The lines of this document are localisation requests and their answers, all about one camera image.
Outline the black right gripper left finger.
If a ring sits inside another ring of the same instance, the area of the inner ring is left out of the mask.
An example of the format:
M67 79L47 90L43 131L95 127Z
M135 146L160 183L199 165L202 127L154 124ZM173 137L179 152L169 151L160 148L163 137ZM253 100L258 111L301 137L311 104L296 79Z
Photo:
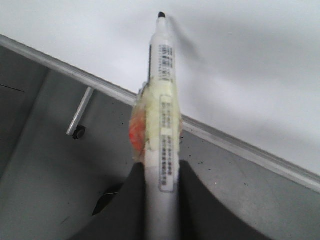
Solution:
M143 240L145 198L145 168L136 163L110 204L70 239Z

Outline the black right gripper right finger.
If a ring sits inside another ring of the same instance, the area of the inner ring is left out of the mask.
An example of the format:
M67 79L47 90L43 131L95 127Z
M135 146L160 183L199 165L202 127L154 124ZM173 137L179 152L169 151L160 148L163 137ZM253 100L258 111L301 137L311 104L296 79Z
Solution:
M223 205L202 183L191 165L179 162L181 240L269 240Z

